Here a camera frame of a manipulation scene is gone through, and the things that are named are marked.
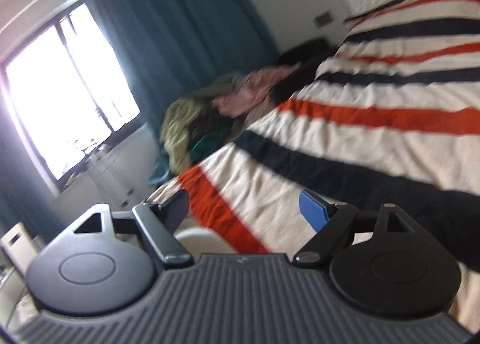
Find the dark clothes pile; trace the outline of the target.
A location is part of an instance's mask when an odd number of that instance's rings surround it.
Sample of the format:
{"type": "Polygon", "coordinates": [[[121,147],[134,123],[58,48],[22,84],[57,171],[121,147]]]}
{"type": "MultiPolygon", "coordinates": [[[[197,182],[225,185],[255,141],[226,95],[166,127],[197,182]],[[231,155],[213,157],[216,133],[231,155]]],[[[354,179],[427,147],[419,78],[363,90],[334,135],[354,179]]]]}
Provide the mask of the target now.
{"type": "Polygon", "coordinates": [[[193,93],[205,106],[189,125],[191,163],[198,164],[310,84],[320,63],[336,51],[323,38],[310,40],[283,53],[273,66],[244,76],[221,76],[210,87],[193,93]]]}

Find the white floor stand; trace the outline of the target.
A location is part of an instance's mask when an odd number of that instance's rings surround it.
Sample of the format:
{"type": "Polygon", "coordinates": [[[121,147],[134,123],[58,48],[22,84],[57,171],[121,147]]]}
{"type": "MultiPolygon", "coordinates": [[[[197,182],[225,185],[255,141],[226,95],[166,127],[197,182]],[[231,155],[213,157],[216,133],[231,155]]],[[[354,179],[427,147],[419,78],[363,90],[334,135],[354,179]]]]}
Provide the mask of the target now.
{"type": "Polygon", "coordinates": [[[90,140],[79,147],[85,156],[82,170],[67,189],[77,205],[86,209],[94,203],[108,203],[113,209],[129,209],[141,200],[130,139],[116,146],[96,146],[90,140]]]}

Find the teal curtain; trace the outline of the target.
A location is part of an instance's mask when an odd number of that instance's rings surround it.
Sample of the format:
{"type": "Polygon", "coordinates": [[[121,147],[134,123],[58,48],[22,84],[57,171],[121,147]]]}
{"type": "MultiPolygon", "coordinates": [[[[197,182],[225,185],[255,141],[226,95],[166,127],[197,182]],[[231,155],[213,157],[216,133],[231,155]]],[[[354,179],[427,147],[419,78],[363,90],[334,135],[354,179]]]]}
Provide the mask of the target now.
{"type": "Polygon", "coordinates": [[[30,235],[50,242],[62,226],[35,186],[28,162],[7,106],[1,105],[1,227],[9,230],[20,222],[30,235]]]}
{"type": "Polygon", "coordinates": [[[149,127],[217,76],[274,63],[275,45],[250,0],[84,0],[149,127]]]}

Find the pink garment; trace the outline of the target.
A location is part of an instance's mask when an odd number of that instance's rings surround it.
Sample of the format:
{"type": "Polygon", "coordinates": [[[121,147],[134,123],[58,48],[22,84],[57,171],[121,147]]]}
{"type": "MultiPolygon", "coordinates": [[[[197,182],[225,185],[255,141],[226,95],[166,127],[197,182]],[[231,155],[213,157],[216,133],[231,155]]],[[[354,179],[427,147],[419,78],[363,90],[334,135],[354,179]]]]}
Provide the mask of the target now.
{"type": "Polygon", "coordinates": [[[243,76],[232,92],[216,97],[211,105],[224,117],[236,118],[249,113],[267,97],[274,85],[298,68],[299,64],[254,70],[243,76]]]}

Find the wall socket plate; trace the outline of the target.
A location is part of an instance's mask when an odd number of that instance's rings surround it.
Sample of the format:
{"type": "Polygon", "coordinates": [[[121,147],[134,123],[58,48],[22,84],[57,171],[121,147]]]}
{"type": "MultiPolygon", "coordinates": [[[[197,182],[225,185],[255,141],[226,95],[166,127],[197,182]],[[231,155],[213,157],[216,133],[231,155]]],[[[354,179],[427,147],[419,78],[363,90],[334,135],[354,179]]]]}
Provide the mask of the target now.
{"type": "Polygon", "coordinates": [[[318,16],[316,16],[313,19],[313,23],[314,23],[316,28],[323,28],[323,27],[331,24],[331,22],[333,22],[333,21],[334,21],[334,19],[332,17],[332,14],[329,11],[326,11],[322,14],[319,14],[318,16]]]}

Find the teal curtain left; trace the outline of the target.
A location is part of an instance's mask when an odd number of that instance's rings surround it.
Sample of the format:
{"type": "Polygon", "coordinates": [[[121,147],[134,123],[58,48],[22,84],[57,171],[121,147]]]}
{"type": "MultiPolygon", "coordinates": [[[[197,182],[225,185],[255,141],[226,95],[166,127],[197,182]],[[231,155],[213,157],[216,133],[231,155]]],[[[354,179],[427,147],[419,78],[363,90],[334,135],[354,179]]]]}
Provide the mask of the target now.
{"type": "Polygon", "coordinates": [[[35,186],[28,162],[7,106],[1,105],[1,227],[9,230],[20,222],[30,235],[50,242],[62,226],[35,186]]]}

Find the striped cream bed blanket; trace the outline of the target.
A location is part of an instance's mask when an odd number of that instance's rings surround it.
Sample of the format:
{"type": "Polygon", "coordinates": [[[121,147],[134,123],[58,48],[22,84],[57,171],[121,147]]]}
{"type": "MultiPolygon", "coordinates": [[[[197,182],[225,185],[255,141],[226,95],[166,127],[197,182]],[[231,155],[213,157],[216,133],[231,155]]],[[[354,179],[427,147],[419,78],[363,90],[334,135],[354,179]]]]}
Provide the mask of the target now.
{"type": "Polygon", "coordinates": [[[451,314],[479,330],[479,0],[394,0],[349,18],[313,81],[159,187],[241,253],[295,254],[310,189],[394,203],[460,262],[451,314]]]}

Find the yellow knitted garment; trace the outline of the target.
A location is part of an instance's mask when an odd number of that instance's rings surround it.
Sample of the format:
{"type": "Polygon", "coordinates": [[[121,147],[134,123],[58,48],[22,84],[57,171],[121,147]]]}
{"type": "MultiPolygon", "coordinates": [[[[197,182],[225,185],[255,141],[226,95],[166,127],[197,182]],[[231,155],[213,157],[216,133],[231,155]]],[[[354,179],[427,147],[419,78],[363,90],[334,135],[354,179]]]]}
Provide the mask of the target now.
{"type": "Polygon", "coordinates": [[[160,142],[168,154],[172,173],[180,174],[191,167],[188,151],[190,142],[189,125],[199,117],[203,103],[181,97],[168,107],[160,128],[160,142]]]}

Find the teal curtain right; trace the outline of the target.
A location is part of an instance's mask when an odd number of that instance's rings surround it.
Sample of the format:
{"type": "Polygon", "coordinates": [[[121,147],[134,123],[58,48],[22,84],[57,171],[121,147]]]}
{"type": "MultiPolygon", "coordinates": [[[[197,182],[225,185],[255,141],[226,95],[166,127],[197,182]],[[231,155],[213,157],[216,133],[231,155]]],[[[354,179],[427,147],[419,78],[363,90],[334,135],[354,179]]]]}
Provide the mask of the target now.
{"type": "Polygon", "coordinates": [[[217,76],[274,63],[275,45],[250,0],[84,0],[149,127],[217,76]]]}

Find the black and white chair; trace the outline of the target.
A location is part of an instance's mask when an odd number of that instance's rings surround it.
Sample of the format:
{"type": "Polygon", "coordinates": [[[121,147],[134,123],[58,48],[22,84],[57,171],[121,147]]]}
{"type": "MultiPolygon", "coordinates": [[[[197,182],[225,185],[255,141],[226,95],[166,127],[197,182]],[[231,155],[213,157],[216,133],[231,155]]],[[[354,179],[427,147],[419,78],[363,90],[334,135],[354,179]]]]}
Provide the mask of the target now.
{"type": "Polygon", "coordinates": [[[21,222],[10,228],[1,237],[1,249],[22,277],[38,255],[38,247],[21,222]]]}

